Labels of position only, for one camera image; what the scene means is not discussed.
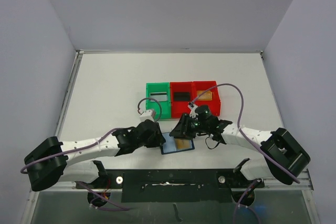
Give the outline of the blue leather card holder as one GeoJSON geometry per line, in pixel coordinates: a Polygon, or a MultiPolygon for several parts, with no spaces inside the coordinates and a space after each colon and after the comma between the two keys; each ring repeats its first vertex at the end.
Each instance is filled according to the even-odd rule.
{"type": "Polygon", "coordinates": [[[193,140],[184,140],[180,138],[174,138],[169,133],[163,133],[165,143],[160,147],[161,154],[173,154],[185,151],[191,151],[195,149],[193,140]]]}

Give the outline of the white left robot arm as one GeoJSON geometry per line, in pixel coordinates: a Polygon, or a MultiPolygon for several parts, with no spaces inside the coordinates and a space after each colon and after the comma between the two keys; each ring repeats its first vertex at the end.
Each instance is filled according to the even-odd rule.
{"type": "Polygon", "coordinates": [[[105,185],[107,175],[101,165],[94,163],[95,158],[131,154],[138,148],[156,148],[164,143],[159,123],[151,120],[138,126],[114,128],[102,137],[81,141],[60,141],[52,136],[24,158],[20,172],[28,175],[32,191],[75,181],[100,188],[105,185]]]}

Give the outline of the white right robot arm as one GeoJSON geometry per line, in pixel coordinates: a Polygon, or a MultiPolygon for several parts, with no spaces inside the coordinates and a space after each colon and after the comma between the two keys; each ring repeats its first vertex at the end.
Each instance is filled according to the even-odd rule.
{"type": "Polygon", "coordinates": [[[298,182],[298,176],[311,161],[288,130],[281,127],[275,131],[246,128],[212,115],[206,105],[195,105],[190,113],[183,113],[170,136],[184,140],[208,136],[219,144],[237,145],[260,153],[262,158],[245,158],[236,166],[234,182],[241,187],[252,180],[265,178],[291,185],[298,182]]]}

